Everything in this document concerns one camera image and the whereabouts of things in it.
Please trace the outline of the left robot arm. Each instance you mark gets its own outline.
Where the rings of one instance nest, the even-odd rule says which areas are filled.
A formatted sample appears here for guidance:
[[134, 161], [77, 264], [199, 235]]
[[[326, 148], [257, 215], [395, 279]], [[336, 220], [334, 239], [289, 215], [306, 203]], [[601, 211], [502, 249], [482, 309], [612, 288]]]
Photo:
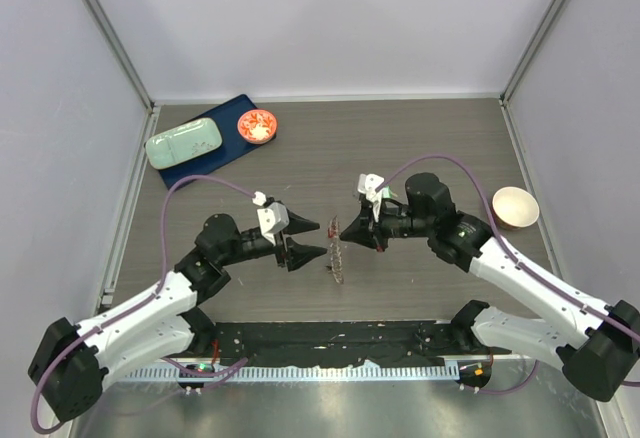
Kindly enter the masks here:
[[319, 229], [280, 203], [257, 211], [259, 224], [245, 231], [224, 213], [210, 216], [194, 248], [173, 269], [133, 298], [77, 324], [51, 323], [28, 367], [36, 387], [32, 406], [45, 401], [60, 423], [88, 411], [113, 383], [152, 361], [187, 352], [205, 355], [215, 326], [200, 306], [231, 277], [229, 265], [272, 256], [295, 271], [326, 250], [294, 241]]

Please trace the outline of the green tag key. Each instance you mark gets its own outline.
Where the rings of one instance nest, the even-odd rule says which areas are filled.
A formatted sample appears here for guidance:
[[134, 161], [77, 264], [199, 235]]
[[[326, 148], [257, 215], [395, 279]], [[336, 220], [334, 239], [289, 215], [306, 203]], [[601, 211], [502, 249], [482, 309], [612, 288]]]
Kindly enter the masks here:
[[389, 187], [385, 187], [382, 190], [382, 197], [385, 199], [391, 199], [391, 198], [395, 198], [396, 194]]

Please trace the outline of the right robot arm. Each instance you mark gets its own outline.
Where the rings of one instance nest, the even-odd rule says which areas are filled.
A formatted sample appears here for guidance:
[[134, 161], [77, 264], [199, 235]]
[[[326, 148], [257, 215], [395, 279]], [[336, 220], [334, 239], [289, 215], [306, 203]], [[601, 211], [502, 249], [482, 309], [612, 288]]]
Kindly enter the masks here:
[[489, 282], [535, 313], [512, 316], [486, 302], [468, 302], [452, 319], [451, 338], [465, 353], [481, 346], [524, 354], [562, 372], [575, 389], [610, 401], [639, 361], [639, 311], [584, 293], [527, 258], [489, 223], [456, 209], [433, 173], [405, 183], [407, 201], [383, 190], [382, 177], [362, 174], [361, 205], [340, 238], [383, 252], [392, 239], [423, 238], [440, 260]]

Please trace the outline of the metal disc keyring holder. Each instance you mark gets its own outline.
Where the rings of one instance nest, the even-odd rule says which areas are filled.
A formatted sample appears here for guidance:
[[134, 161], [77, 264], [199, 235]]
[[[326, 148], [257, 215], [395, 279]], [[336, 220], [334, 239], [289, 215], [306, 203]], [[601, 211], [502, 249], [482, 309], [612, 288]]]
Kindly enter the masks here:
[[330, 219], [327, 227], [327, 239], [328, 239], [328, 263], [326, 265], [327, 271], [331, 274], [334, 281], [342, 285], [344, 283], [343, 275], [343, 260], [342, 249], [340, 241], [340, 225], [337, 216]]

